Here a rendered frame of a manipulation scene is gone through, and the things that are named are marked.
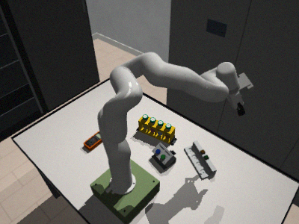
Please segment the grey button housing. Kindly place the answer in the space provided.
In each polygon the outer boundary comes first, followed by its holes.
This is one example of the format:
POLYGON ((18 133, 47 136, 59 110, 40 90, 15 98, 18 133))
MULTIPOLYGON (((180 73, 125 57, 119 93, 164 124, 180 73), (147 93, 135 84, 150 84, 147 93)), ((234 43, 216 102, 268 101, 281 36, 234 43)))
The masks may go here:
POLYGON ((176 153, 172 150, 168 150, 162 143, 159 143, 153 150, 153 159, 161 166, 162 169, 166 169, 170 165, 176 162, 176 153), (172 163, 173 162, 173 163, 172 163))

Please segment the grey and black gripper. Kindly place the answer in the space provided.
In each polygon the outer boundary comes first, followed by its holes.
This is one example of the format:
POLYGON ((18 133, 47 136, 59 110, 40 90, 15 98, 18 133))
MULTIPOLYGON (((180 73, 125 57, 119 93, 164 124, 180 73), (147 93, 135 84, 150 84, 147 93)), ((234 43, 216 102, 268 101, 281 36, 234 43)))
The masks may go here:
POLYGON ((229 103, 232 105, 233 109, 237 109, 238 110, 238 115, 242 116, 245 114, 244 108, 242 105, 244 105, 242 97, 240 92, 236 92, 234 94, 230 94, 227 96, 227 99, 229 101, 229 103), (240 110, 238 109, 238 107, 240 108, 240 110))

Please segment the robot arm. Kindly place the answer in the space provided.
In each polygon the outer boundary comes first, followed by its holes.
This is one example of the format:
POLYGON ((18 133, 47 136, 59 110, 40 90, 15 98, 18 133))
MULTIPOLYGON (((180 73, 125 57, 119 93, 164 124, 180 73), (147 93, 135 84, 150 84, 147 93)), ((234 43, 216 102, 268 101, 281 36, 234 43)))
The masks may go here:
POLYGON ((112 194, 127 194, 136 185, 130 161, 131 149, 126 140, 127 113, 143 97, 136 79, 142 75, 153 86, 181 90, 205 102, 222 102, 228 95, 245 87, 248 92, 255 90, 244 72, 238 78, 230 62, 223 62, 200 77, 189 68, 165 63, 156 53, 147 52, 114 68, 110 82, 116 96, 104 104, 97 117, 111 171, 110 187, 106 193, 113 190, 112 194))

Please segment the orange handheld multimeter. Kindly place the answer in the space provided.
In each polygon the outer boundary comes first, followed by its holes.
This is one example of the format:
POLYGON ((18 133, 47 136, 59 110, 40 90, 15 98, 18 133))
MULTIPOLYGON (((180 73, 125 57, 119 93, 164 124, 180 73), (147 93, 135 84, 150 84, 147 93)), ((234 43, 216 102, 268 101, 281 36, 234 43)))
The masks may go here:
POLYGON ((102 143, 102 140, 99 135, 99 131, 95 133, 92 137, 90 137, 88 140, 84 142, 84 147, 88 149, 89 151, 92 151, 95 149, 100 143, 102 143))

